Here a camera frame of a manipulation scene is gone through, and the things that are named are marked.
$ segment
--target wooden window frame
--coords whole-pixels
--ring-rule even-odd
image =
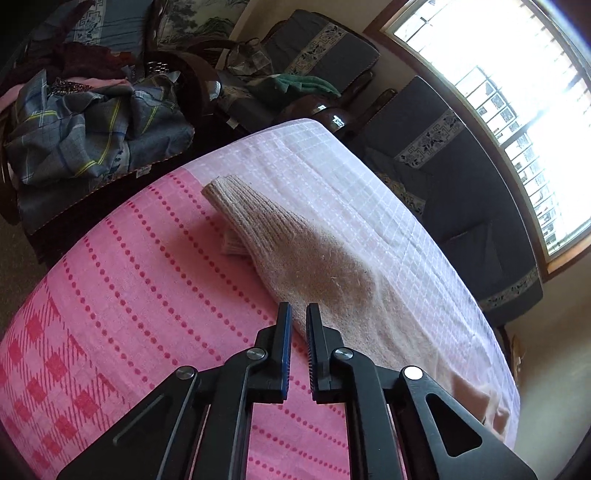
[[[447,102],[478,140],[480,146],[487,153],[503,178],[507,188],[511,192],[530,239],[540,278],[542,282],[546,282],[559,275],[591,252],[591,226],[581,232],[563,252],[550,258],[547,250],[542,245],[543,236],[541,227],[537,221],[534,208],[529,201],[525,187],[521,183],[519,175],[511,164],[509,157],[504,150],[500,149],[496,138],[493,136],[492,132],[490,132],[482,118],[480,118],[480,116],[468,104],[467,100],[462,97],[457,89],[443,75],[425,63],[422,60],[422,57],[407,47],[404,42],[395,39],[393,36],[390,36],[385,32],[385,30],[398,20],[401,15],[404,15],[405,12],[408,15],[408,13],[412,11],[412,6],[416,4],[417,1],[418,0],[392,0],[390,4],[387,5],[386,8],[384,8],[384,10],[365,28],[363,33],[371,40],[374,40],[396,55],[417,72],[417,74]],[[532,0],[522,1],[529,3],[540,10],[546,20],[544,25],[548,27],[557,39],[560,39],[560,44],[563,48],[568,46],[567,48],[574,49],[576,54],[582,55],[583,58],[590,58],[590,50],[588,46],[584,41],[581,41],[581,37],[576,30],[562,15],[552,15],[556,10],[547,5],[547,0],[538,0],[535,3],[533,3]],[[562,32],[566,32],[569,36],[565,37]],[[581,69],[586,70],[580,62],[577,61],[577,64],[577,68],[580,67]]]

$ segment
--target window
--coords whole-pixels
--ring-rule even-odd
[[[543,20],[526,0],[417,0],[387,31],[490,129],[552,258],[591,227],[591,93],[581,59]]]

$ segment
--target gray plaid cloth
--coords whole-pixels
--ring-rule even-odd
[[[23,87],[5,149],[23,184],[19,207],[27,232],[99,186],[190,145],[194,129],[176,103],[177,77],[49,95],[43,70]]]

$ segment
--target beige sweater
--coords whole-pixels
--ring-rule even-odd
[[[437,345],[373,268],[325,228],[259,194],[235,176],[220,177],[204,197],[226,218],[225,252],[248,253],[276,301],[289,301],[294,324],[306,338],[306,306],[320,305],[323,323],[345,345],[382,367],[425,370],[479,421],[503,435],[508,412],[487,386],[457,375]]]

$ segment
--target white tag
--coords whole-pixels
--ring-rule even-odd
[[[234,129],[235,129],[237,126],[238,126],[238,125],[240,125],[240,124],[238,123],[238,121],[237,121],[237,120],[234,120],[232,117],[230,117],[226,123],[227,123],[228,125],[230,125],[230,128],[231,128],[232,130],[234,130]]]
[[[141,167],[135,171],[135,178],[140,178],[143,175],[150,173],[152,170],[152,165],[146,165],[145,167]]]

